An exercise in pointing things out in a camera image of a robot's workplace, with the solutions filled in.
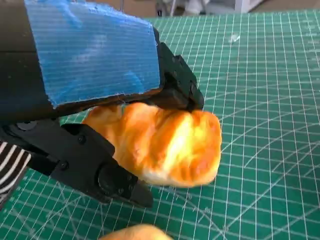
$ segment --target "cutting mat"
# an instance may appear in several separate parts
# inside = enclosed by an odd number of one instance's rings
[[[29,170],[0,239],[95,240],[155,224],[178,240],[320,239],[320,11],[151,19],[222,126],[217,178],[152,186],[153,209],[102,205]],[[80,122],[84,114],[65,122]]]

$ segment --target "croissant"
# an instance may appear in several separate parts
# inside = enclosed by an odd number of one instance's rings
[[[99,240],[173,240],[156,226],[138,224],[114,231]]]
[[[206,111],[162,109],[144,103],[93,108],[89,125],[115,147],[120,166],[153,185],[195,187],[218,172],[222,133]]]

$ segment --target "striped fabric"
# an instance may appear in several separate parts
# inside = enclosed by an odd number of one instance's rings
[[[0,205],[31,159],[31,155],[16,145],[0,141]]]

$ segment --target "grid lines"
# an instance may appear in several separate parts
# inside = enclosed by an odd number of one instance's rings
[[[150,186],[154,206],[144,209],[100,204],[28,170],[0,212],[0,239],[95,240],[140,223],[177,240],[319,239],[319,17],[306,10],[150,19],[196,75],[203,109],[220,119],[216,180]]]

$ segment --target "blue duct tape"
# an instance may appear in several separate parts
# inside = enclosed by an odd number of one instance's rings
[[[83,0],[24,2],[54,108],[159,88],[157,44],[149,22]]]

